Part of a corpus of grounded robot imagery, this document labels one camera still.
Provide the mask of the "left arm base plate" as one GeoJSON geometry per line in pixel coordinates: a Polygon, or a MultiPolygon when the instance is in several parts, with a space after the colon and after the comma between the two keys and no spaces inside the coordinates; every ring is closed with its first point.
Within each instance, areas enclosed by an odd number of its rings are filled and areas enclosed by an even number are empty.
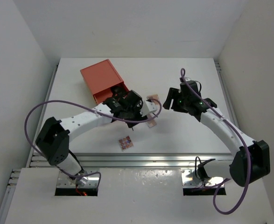
{"type": "Polygon", "coordinates": [[[71,179],[69,176],[63,172],[59,172],[56,187],[60,189],[74,189],[78,187],[79,189],[95,189],[98,187],[100,181],[99,171],[92,169],[87,169],[83,172],[83,177],[80,179],[71,179]]]}

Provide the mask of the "orange drawer cabinet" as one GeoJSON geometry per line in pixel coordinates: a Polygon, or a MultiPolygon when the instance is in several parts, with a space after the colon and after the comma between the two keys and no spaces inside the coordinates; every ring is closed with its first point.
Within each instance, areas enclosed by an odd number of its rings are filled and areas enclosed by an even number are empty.
{"type": "Polygon", "coordinates": [[[80,70],[92,96],[108,87],[124,82],[109,59],[80,70]]]}

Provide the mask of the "black fan makeup brush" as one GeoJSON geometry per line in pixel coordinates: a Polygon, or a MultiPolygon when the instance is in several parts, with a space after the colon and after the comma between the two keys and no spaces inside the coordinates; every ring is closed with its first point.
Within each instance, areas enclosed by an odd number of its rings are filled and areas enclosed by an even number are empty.
{"type": "Polygon", "coordinates": [[[112,97],[115,100],[119,100],[127,95],[127,90],[121,86],[113,86],[110,89],[112,92],[112,97]]]}

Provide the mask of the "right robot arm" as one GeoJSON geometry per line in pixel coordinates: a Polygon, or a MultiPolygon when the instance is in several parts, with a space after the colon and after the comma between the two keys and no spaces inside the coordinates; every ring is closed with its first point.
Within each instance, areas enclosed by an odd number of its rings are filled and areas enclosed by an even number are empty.
{"type": "Polygon", "coordinates": [[[208,127],[229,149],[231,163],[209,159],[197,165],[198,179],[212,177],[232,179],[241,187],[270,173],[269,145],[256,141],[224,118],[217,104],[210,98],[201,99],[195,81],[181,82],[180,88],[170,88],[163,104],[166,110],[188,113],[208,127]]]}

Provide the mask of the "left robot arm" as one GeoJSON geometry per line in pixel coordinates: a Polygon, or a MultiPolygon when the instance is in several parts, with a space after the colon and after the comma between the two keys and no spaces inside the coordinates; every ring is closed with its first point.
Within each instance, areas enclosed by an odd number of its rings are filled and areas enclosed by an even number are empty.
{"type": "Polygon", "coordinates": [[[84,174],[84,169],[70,151],[70,142],[93,128],[117,120],[132,128],[147,119],[144,106],[142,97],[135,91],[129,91],[120,97],[107,98],[94,108],[87,108],[85,112],[69,118],[57,120],[50,117],[42,126],[35,144],[50,165],[71,179],[77,179],[84,174]]]}

